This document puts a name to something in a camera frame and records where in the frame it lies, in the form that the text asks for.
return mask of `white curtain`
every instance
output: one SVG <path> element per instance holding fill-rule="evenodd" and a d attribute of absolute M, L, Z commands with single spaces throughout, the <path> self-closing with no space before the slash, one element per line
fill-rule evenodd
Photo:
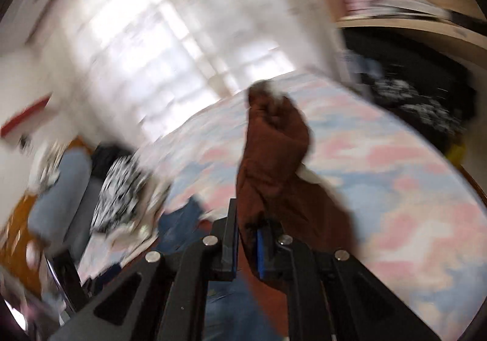
<path fill-rule="evenodd" d="M 140 146 L 255 80 L 333 73 L 322 1 L 55 0 L 33 41 L 74 113 Z"/>

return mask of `tie-dye sheet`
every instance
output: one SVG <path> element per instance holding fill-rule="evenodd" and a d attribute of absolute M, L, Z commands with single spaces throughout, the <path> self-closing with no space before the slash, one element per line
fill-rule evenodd
<path fill-rule="evenodd" d="M 354 216 L 359 259 L 443 340 L 458 339 L 487 295 L 487 218 L 473 189 L 411 128 L 337 83 L 309 72 L 274 81 L 313 131 L 306 165 Z M 139 151 L 145 166 L 174 178 L 167 210 L 196 194 L 225 216 L 245 104 L 241 92 Z"/>

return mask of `brown garment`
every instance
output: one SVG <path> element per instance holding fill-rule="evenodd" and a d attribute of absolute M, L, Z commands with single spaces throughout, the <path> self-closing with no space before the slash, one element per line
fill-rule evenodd
<path fill-rule="evenodd" d="M 268 92 L 266 83 L 249 89 L 247 143 L 237 175 L 239 231 L 254 274 L 255 231 L 267 218 L 279 220 L 287 234 L 314 250 L 353 251 L 354 246 L 348 215 L 320 184 L 296 175 L 310 145 L 303 117 L 288 98 L 275 99 Z M 284 294 L 264 284 L 259 287 L 255 278 L 247 279 L 254 292 L 259 290 L 255 297 L 261 308 L 282 330 L 287 324 Z M 272 309 L 272 304 L 279 306 Z"/>

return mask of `dark blue fabric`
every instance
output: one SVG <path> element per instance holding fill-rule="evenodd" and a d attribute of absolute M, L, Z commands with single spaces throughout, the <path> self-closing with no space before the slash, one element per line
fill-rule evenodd
<path fill-rule="evenodd" d="M 191 197 L 181 209 L 161 216 L 156 250 L 169 255 L 184 250 L 208 233 L 197 228 L 203 213 Z M 208 282 L 203 341 L 281 341 L 257 306 L 243 275 L 233 282 Z"/>

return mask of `bed sheet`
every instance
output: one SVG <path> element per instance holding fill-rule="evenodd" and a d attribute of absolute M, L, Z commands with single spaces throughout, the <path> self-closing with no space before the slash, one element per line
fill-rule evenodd
<path fill-rule="evenodd" d="M 415 131 L 337 83 L 311 72 L 273 81 L 313 132 L 305 164 L 351 212 L 358 258 L 443 340 L 458 339 L 487 295 L 487 218 L 474 190 Z M 226 215 L 246 103 L 244 92 L 220 101 L 138 151 L 174 178 L 167 211 L 197 195 L 208 216 Z"/>

